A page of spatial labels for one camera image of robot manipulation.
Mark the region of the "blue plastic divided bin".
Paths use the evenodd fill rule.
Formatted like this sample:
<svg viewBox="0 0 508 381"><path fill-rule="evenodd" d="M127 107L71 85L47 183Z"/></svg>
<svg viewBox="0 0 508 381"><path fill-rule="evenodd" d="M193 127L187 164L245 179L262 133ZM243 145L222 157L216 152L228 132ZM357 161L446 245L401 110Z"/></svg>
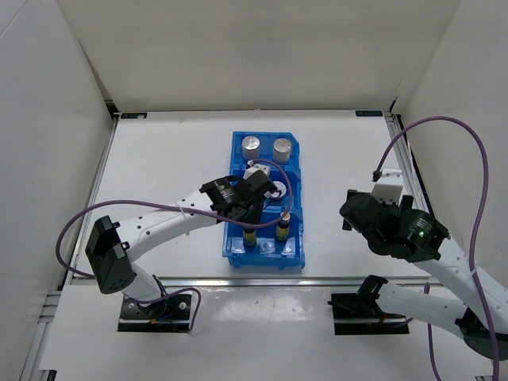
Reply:
<svg viewBox="0 0 508 381"><path fill-rule="evenodd" d="M222 256L234 268L245 266L276 267L283 270L287 267L305 267L305 253L303 247L303 210L302 210L302 172L300 166L300 147L298 140L291 133L268 132L233 132L229 173L242 176L247 168L241 151L241 142L246 136L260 139L262 160L272 160L273 143L279 138L287 138L292 143L291 157L287 163L281 165L282 171L271 166L270 179L272 182L281 181L287 186L287 196L284 202L264 202L261 222L275 220L291 204L291 228L289 237L285 241L275 239L277 224L256 230L257 243L254 248L243 245L243 229L238 225L227 224L224 231Z"/></svg>

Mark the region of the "amber bottle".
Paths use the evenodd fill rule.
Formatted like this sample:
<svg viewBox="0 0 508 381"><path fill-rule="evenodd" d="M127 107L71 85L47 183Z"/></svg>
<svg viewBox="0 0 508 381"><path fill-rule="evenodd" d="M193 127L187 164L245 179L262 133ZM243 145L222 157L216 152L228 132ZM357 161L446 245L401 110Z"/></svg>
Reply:
<svg viewBox="0 0 508 381"><path fill-rule="evenodd" d="M289 237L290 228L291 215L287 213L281 216L281 219L276 226L275 239L278 241L285 241Z"/></svg>
<svg viewBox="0 0 508 381"><path fill-rule="evenodd" d="M243 245L246 248L254 248L257 243L256 229L243 228Z"/></svg>

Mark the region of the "white-lid spice jar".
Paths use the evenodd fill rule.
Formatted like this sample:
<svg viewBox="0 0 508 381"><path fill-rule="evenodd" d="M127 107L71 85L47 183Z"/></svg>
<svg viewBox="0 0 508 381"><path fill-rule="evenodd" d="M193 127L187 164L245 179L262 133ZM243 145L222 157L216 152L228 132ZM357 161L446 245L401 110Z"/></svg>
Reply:
<svg viewBox="0 0 508 381"><path fill-rule="evenodd" d="M285 183L281 181L274 181L274 185L276 186L275 192L270 196L269 200L271 202L284 202L287 196L287 186Z"/></svg>

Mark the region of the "silver-lid shaker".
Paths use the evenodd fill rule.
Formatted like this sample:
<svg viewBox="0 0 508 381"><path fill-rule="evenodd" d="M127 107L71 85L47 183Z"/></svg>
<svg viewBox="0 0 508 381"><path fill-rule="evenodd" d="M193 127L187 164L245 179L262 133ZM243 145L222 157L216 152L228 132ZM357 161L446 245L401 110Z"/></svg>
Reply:
<svg viewBox="0 0 508 381"><path fill-rule="evenodd" d="M241 142L242 157L245 162L260 158L261 143L258 137L249 135Z"/></svg>
<svg viewBox="0 0 508 381"><path fill-rule="evenodd" d="M279 138L273 143L272 159L275 163L283 165L291 157L292 143L287 138Z"/></svg>

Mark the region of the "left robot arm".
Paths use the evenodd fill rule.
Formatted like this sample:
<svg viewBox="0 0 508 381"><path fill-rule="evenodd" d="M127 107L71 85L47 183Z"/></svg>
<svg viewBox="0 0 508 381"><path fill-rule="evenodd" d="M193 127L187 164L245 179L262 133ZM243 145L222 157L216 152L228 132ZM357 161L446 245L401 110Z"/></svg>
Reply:
<svg viewBox="0 0 508 381"><path fill-rule="evenodd" d="M137 266L137 260L161 244L220 222L255 230L285 221L288 209L274 220L261 221L264 203L276 192L269 176L256 169L246 179L214 179L180 202L158 206L137 218L113 221L109 216L100 217L85 248L100 292L121 292L139 302L148 317L159 317L167 299L156 277Z"/></svg>

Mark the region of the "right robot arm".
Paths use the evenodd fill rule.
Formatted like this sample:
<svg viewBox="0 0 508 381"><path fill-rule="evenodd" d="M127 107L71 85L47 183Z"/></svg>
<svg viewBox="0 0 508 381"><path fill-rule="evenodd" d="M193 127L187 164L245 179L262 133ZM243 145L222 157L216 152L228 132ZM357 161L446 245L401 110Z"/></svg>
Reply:
<svg viewBox="0 0 508 381"><path fill-rule="evenodd" d="M435 325L459 337L474 352L507 359L507 289L482 268L471 270L468 258L432 215L412 207L378 202L368 193L351 196L339 210L380 256L405 260L447 287L454 299L420 294L387 279L369 275L356 293L356 307L365 317L379 312L400 314Z"/></svg>

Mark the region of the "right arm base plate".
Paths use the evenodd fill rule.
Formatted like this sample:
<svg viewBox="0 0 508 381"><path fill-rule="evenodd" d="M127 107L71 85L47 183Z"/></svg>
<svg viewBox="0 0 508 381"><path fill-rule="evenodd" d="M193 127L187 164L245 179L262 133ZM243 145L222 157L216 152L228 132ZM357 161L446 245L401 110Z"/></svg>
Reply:
<svg viewBox="0 0 508 381"><path fill-rule="evenodd" d="M355 293L331 294L328 305L333 313L336 336L382 336L410 333L409 318L383 312L372 300Z"/></svg>

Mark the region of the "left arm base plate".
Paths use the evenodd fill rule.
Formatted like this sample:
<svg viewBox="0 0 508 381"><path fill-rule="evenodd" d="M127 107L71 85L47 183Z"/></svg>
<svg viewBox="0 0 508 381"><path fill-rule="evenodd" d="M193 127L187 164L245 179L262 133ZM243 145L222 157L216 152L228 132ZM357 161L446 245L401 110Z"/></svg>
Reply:
<svg viewBox="0 0 508 381"><path fill-rule="evenodd" d="M194 291L171 293L154 306L142 306L126 298L122 301L117 331L121 333L189 333Z"/></svg>

